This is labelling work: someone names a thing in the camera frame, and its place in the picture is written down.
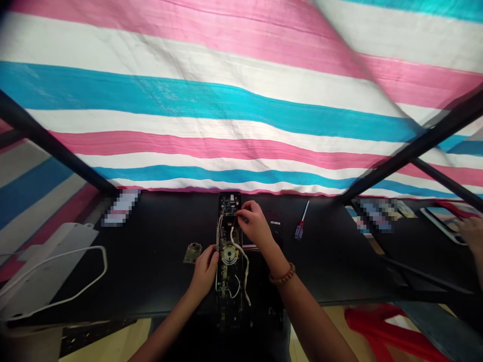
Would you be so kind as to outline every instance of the black metal frame bar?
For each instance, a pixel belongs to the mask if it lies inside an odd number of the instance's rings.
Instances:
[[[483,213],[483,200],[477,195],[475,195],[474,193],[472,193],[470,190],[464,188],[463,186],[461,186],[460,184],[450,179],[448,176],[441,173],[433,166],[428,165],[427,163],[425,163],[419,158],[416,158],[411,163],[417,168],[419,168],[422,172],[429,175],[437,182],[439,182],[441,185],[446,187],[448,190],[452,191],[453,193],[461,197],[463,200],[465,200],[475,209]]]
[[[99,191],[109,196],[118,194],[118,190],[111,183],[82,162],[1,90],[0,118],[13,127],[15,132],[22,134],[22,138],[29,138]]]
[[[458,102],[460,103],[432,129],[417,137],[413,142],[396,153],[388,161],[378,165],[376,169],[366,176],[355,181],[348,190],[338,196],[342,202],[345,203],[358,197],[367,189],[381,182],[408,163],[413,162],[417,157],[436,147],[446,138],[483,116],[483,87],[479,87],[470,94],[467,94],[464,100],[458,99],[455,101],[455,103]],[[439,176],[437,175],[436,177],[438,178],[435,177],[435,180],[441,182]],[[458,192],[462,193],[463,189],[463,187],[459,186]]]
[[[382,259],[386,264],[394,266],[396,269],[399,269],[403,272],[409,272],[411,274],[414,274],[415,276],[421,278],[422,280],[430,282],[431,284],[436,285],[437,287],[440,287],[444,290],[453,291],[453,292],[457,292],[457,293],[463,293],[463,294],[474,294],[474,292],[472,292],[472,291],[469,291],[465,288],[462,288],[462,287],[459,287],[457,285],[445,282],[442,279],[439,279],[439,278],[434,277],[430,274],[424,273],[424,272],[417,270],[413,267],[410,267],[406,264],[395,261],[391,258],[388,258],[385,255],[380,255],[379,258]]]
[[[0,134],[0,150],[13,145],[15,142],[24,139],[25,135],[17,130],[10,130]]]

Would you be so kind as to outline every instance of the white wire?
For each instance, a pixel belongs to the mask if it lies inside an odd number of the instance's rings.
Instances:
[[[36,309],[34,310],[33,312],[30,312],[30,313],[27,313],[27,314],[22,314],[21,316],[18,316],[18,317],[11,317],[11,318],[7,318],[7,319],[4,319],[3,317],[0,318],[0,320],[2,321],[14,321],[14,320],[19,320],[19,319],[24,319],[24,318],[28,318],[28,317],[31,317],[33,316],[35,313],[38,313],[40,311],[43,311],[45,309],[48,309],[48,308],[52,308],[54,306],[58,306],[60,304],[63,304],[63,303],[67,303],[67,302],[70,302],[72,300],[74,300],[75,298],[77,298],[79,295],[81,295],[83,292],[85,292],[88,288],[90,288],[92,285],[94,285],[94,283],[96,283],[100,278],[103,277],[103,275],[106,273],[107,271],[107,255],[106,255],[106,248],[103,247],[103,246],[100,246],[100,245],[96,245],[96,246],[89,246],[89,247],[86,247],[86,248],[82,248],[82,249],[78,249],[78,250],[73,250],[73,251],[69,251],[69,252],[66,252],[66,253],[63,253],[63,254],[59,254],[59,255],[56,255],[56,256],[52,256],[50,258],[47,258],[45,259],[43,262],[40,262],[38,263],[37,265],[35,265],[34,267],[30,268],[26,273],[23,273],[19,278],[17,278],[12,284],[10,284],[8,287],[6,288],[3,288],[1,291],[0,291],[0,298],[3,297],[10,289],[12,289],[15,285],[17,285],[21,280],[23,280],[24,278],[26,278],[31,272],[33,272],[35,269],[37,269],[38,267],[42,266],[43,264],[51,261],[51,260],[54,260],[54,259],[57,259],[61,256],[66,256],[66,255],[70,255],[70,254],[74,254],[74,253],[77,253],[77,252],[80,252],[80,251],[85,251],[85,250],[92,250],[92,249],[99,249],[101,252],[102,252],[102,261],[104,262],[104,270],[102,271],[102,273],[97,277],[95,278],[92,282],[90,282],[86,287],[84,287],[80,292],[78,292],[76,295],[74,295],[73,297],[70,297],[70,298],[67,298],[67,299],[64,299],[64,300],[61,300],[61,301],[58,301],[58,302],[55,302],[55,303],[52,303],[52,304],[49,304],[49,305],[46,305],[42,308],[39,308],[39,309]]]
[[[238,280],[238,290],[236,291],[234,296],[231,296],[230,289],[228,288],[228,292],[230,293],[230,298],[232,298],[232,299],[235,298],[238,295],[238,293],[240,291],[240,285],[241,285],[240,279],[238,279],[238,276],[236,274],[235,274],[235,278],[236,278],[236,280]]]
[[[220,218],[218,219],[218,225],[216,226],[216,251],[218,251],[218,245],[220,243],[220,229],[221,220],[223,219],[223,210],[221,211]],[[216,266],[216,279],[215,279],[215,291],[219,292],[221,289],[218,288],[218,265]]]
[[[234,227],[232,226],[231,227],[231,231],[230,231],[230,240],[231,240],[231,243],[238,250],[240,250],[240,252],[243,254],[243,256],[245,257],[245,259],[247,260],[247,268],[245,269],[245,281],[243,283],[243,291],[245,292],[245,298],[247,299],[248,305],[251,307],[252,306],[252,303],[250,302],[250,298],[248,297],[248,294],[247,294],[248,267],[250,265],[250,261],[248,260],[248,256],[243,251],[243,248],[241,246],[239,246],[237,243],[235,243],[235,241],[233,240],[233,230],[234,230]]]

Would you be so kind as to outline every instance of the wooden bead bracelet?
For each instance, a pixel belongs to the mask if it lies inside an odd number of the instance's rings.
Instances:
[[[273,279],[272,274],[270,274],[268,276],[268,279],[270,279],[270,283],[272,283],[273,285],[282,285],[282,284],[286,283],[287,281],[289,281],[290,278],[292,278],[293,275],[295,274],[295,265],[293,263],[290,263],[290,262],[289,262],[289,264],[290,264],[290,270],[283,277],[278,278],[278,279]]]

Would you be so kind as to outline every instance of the left hand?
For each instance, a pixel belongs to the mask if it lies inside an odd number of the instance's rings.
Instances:
[[[210,245],[196,259],[195,271],[188,291],[201,301],[209,293],[216,276],[216,266],[220,254],[216,245]]]

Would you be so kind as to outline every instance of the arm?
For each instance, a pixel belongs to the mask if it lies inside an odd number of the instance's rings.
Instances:
[[[290,265],[274,241],[260,205],[248,201],[236,214],[243,232],[262,253],[272,276],[276,279],[284,276]],[[342,335],[297,274],[278,286],[278,291],[309,360],[357,362]]]
[[[461,237],[466,241],[473,253],[479,286],[483,290],[483,220],[470,218],[464,221],[457,221],[457,224]]]
[[[219,258],[215,249],[215,245],[209,246],[196,260],[193,279],[187,292],[129,362],[154,362],[166,354],[213,285]]]

